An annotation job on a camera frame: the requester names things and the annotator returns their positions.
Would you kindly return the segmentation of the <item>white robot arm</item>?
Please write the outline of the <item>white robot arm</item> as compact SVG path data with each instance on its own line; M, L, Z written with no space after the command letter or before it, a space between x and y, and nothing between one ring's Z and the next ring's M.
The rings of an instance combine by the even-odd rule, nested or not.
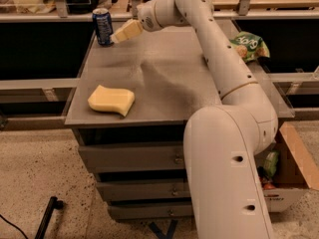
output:
M273 239L254 157L278 130L276 111L213 18L210 0L151 0L117 30L116 43L141 31L189 24L220 103L196 111L183 154L198 239Z

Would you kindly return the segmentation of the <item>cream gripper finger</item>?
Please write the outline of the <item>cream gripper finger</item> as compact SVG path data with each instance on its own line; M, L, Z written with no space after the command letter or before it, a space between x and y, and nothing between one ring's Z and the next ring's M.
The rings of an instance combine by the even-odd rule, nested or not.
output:
M111 35L111 40L114 43L121 43L140 35L142 31L143 26L141 22L139 20L130 19Z

